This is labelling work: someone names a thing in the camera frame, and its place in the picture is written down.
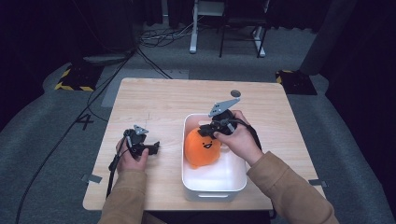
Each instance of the white plastic bin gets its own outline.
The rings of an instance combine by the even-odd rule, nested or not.
[[[224,144],[214,163],[192,169],[184,156],[184,139],[194,128],[210,123],[207,114],[191,114],[184,121],[181,175],[185,197],[193,202],[230,202],[247,184],[247,167]]]

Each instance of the person's left hand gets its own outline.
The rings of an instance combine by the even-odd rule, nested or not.
[[[118,151],[120,148],[121,140],[117,143],[116,150]],[[137,158],[136,160],[132,157],[131,153],[128,151],[128,147],[126,146],[126,140],[122,145],[122,149],[120,151],[122,155],[119,160],[119,164],[117,165],[117,172],[120,173],[125,170],[137,170],[137,171],[145,171],[146,163],[149,157],[149,149],[145,148],[142,152],[142,156]]]

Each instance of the chair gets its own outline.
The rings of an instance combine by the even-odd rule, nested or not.
[[[266,16],[266,6],[268,1],[265,0],[225,0],[224,11],[222,14],[222,34],[221,34],[221,45],[219,57],[221,58],[225,30],[228,27],[254,27],[250,33],[251,38],[249,39],[235,39],[233,40],[248,40],[248,41],[260,41],[258,47],[257,58],[259,58],[262,44],[268,29],[271,25],[268,22]],[[263,28],[262,37],[260,38],[260,31]]]

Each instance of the orange object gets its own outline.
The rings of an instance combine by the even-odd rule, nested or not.
[[[210,136],[202,137],[198,130],[189,132],[184,142],[184,153],[193,169],[209,165],[220,157],[221,142]]]

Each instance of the beige jacket sleeve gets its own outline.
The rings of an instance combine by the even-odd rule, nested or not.
[[[271,152],[254,163],[247,175],[289,223],[338,223],[332,205]]]
[[[123,171],[108,195],[100,224],[140,224],[143,216],[147,175],[139,171]]]

